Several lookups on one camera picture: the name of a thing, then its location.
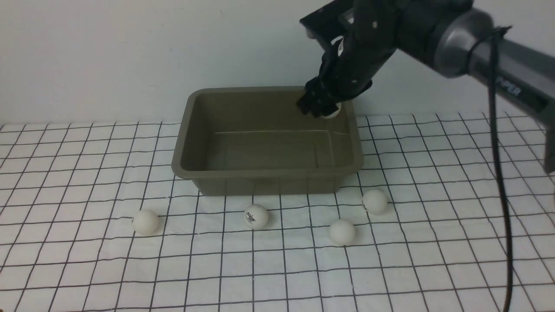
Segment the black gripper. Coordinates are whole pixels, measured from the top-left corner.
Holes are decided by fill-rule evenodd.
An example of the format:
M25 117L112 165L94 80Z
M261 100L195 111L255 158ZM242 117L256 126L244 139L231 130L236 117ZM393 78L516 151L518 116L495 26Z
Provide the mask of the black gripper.
M396 51L399 8L393 0L355 0L353 25L342 41L325 51L319 77L309 80L297 101L303 115L326 117L337 103L354 99Z

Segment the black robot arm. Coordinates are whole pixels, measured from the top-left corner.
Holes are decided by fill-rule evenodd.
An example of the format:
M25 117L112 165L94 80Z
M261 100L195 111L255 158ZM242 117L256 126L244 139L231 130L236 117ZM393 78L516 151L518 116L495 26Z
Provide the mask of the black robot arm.
M554 58L505 39L508 27L471 0L335 0L300 20L324 54L297 106L324 117L369 89L400 50L446 78L469 75L547 129L554 172Z

